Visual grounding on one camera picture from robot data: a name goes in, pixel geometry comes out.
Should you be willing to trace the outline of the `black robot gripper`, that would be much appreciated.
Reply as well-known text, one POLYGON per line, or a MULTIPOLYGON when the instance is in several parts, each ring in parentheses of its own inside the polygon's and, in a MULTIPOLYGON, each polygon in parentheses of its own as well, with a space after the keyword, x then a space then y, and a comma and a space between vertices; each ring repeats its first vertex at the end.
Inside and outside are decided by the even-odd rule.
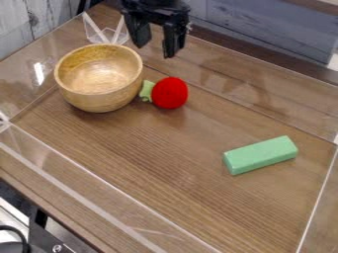
POLYGON ((121 0, 129 33, 138 48, 151 40, 151 25, 163 26, 165 58, 185 47, 190 6, 183 0, 121 0))

